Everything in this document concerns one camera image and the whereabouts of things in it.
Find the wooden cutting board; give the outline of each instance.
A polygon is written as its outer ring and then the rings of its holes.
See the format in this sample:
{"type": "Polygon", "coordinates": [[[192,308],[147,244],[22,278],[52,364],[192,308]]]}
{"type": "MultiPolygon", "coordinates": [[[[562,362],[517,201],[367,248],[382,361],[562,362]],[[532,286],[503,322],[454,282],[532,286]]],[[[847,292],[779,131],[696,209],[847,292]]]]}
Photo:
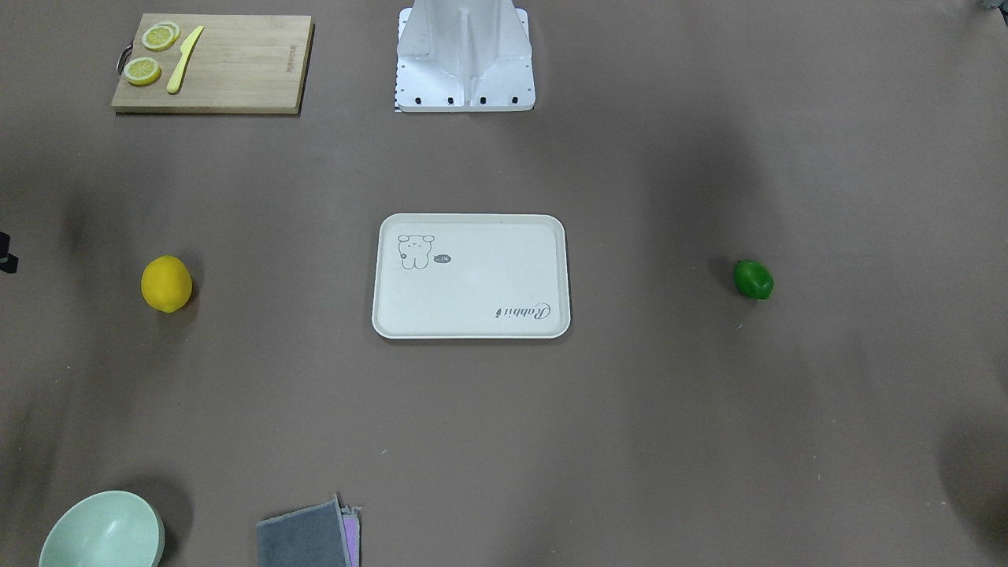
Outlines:
{"type": "Polygon", "coordinates": [[[161,77],[134,87],[124,77],[112,97],[116,112],[199,114],[297,114],[311,49],[310,16],[143,14],[133,38],[136,58],[153,58],[161,77]],[[150,51],[141,35],[160,21],[173,21],[181,35],[167,49],[150,51]],[[204,26],[193,48],[181,90],[165,87],[181,55],[182,41],[204,26]]]}

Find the yellow lemon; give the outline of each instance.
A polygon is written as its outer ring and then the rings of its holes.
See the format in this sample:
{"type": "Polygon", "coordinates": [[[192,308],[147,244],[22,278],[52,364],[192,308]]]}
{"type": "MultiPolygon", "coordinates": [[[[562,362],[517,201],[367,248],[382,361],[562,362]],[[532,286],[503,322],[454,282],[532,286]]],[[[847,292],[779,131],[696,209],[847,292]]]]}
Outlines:
{"type": "Polygon", "coordinates": [[[161,66],[150,58],[137,58],[129,62],[129,65],[123,69],[123,76],[126,77],[130,85],[143,87],[157,81],[157,78],[161,76],[161,66]]]}
{"type": "Polygon", "coordinates": [[[173,32],[171,34],[171,40],[172,41],[174,41],[175,39],[178,39],[178,36],[182,34],[182,30],[178,27],[178,24],[175,23],[175,22],[173,22],[173,21],[159,21],[159,22],[155,23],[154,25],[152,25],[150,27],[157,27],[159,25],[163,25],[164,27],[170,27],[171,28],[171,31],[173,32]]]}
{"type": "Polygon", "coordinates": [[[144,268],[140,293],[150,307],[171,313],[188,302],[193,295],[193,277],[180,259],[161,256],[144,268]]]}
{"type": "Polygon", "coordinates": [[[175,29],[177,26],[171,27],[163,23],[156,23],[143,32],[140,42],[151,51],[163,51],[170,47],[175,42],[175,38],[178,37],[175,35],[175,29]]]}

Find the towel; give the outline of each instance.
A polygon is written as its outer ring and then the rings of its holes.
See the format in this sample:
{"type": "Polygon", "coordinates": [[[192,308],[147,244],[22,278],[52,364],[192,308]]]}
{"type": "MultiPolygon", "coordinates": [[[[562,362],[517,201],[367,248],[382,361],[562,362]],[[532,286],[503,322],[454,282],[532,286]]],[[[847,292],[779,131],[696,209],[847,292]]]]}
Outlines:
{"type": "Polygon", "coordinates": [[[259,567],[359,567],[358,512],[334,498],[260,522],[259,567]]]}

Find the light green bowl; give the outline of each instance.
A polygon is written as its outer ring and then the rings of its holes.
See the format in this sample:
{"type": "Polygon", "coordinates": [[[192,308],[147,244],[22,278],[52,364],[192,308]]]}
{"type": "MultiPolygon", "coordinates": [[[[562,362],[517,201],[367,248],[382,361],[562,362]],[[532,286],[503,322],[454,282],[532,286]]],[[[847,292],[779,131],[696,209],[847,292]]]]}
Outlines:
{"type": "Polygon", "coordinates": [[[110,490],[81,500],[45,538],[38,567],[154,567],[164,525],[146,500],[110,490]]]}

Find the cartoon bear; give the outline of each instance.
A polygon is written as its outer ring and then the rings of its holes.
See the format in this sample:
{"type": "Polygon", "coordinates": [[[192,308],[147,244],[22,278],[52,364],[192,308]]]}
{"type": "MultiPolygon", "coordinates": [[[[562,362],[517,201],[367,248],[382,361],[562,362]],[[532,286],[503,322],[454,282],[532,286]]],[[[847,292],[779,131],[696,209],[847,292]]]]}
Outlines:
{"type": "Polygon", "coordinates": [[[402,258],[402,267],[406,269],[423,269],[427,267],[430,253],[430,243],[434,237],[426,236],[406,236],[399,235],[399,257],[402,258]]]}

